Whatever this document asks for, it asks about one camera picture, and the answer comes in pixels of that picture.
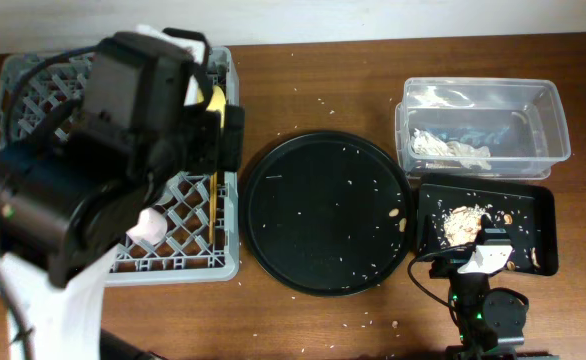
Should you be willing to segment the wooden chopstick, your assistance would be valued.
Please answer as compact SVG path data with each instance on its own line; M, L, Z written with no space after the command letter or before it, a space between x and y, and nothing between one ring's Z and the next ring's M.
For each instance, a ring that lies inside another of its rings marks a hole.
M213 173L210 176L209 182L209 230L208 230L208 240L209 245L213 246L215 244L215 226L217 220L217 187L218 187L218 180L217 180L218 173Z

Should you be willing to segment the yellow bowl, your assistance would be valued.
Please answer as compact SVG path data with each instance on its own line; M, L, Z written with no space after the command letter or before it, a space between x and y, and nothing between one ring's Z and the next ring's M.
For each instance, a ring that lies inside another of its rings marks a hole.
M220 118L219 126L221 129L225 125L226 96L222 88L218 85L212 86L212 97L206 108L209 113L216 113Z

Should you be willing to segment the pink plastic cup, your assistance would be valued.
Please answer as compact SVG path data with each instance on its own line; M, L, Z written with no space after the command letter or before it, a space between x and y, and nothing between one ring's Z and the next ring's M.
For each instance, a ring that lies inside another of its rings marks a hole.
M158 211L147 208L139 213L138 222L126 231L135 243L145 241L151 245L159 244L168 231L168 222Z

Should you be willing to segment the white napkin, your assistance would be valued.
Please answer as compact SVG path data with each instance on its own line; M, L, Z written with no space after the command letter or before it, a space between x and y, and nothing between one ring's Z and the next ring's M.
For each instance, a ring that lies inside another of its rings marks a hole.
M479 167L482 170L491 170L492 166L487 161L491 157L487 146L474 148L470 145L458 142L443 140L435 137L428 131L414 130L411 143L413 152L417 155L439 156L439 157L468 157L468 160L460 160L460 164L467 169Z

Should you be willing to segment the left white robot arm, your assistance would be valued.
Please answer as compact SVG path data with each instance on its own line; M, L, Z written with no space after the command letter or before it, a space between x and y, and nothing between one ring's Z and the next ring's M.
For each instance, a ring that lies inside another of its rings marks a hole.
M176 28L89 48L84 92L0 150L0 298L14 359L144 359L101 326L125 233L180 172L238 170L244 110L212 108L210 46Z

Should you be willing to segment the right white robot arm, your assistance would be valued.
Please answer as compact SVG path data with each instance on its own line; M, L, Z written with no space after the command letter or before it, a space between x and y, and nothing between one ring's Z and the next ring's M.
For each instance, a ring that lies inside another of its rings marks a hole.
M517 359L516 348L524 343L523 328L529 300L508 288L492 288L490 278L499 273L512 253L504 229L484 228L476 240L464 245L424 253L409 262L429 262L429 277L446 278L449 290L442 299L408 276L427 296L449 311L459 330L461 344L445 349L451 360Z

